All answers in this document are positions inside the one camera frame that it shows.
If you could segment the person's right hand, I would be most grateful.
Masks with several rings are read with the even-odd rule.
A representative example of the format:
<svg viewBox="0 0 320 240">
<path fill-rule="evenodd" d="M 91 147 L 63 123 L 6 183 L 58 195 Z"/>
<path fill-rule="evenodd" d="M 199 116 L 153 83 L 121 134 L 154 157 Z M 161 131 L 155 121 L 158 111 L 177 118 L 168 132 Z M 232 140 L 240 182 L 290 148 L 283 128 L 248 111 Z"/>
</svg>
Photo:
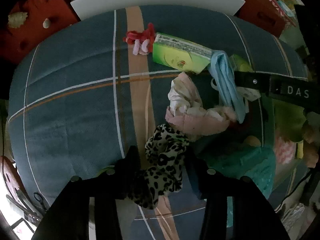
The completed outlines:
<svg viewBox="0 0 320 240">
<path fill-rule="evenodd" d="M 319 114 L 309 112 L 302 127 L 303 159 L 307 167 L 315 168 L 319 161 Z"/>
</svg>

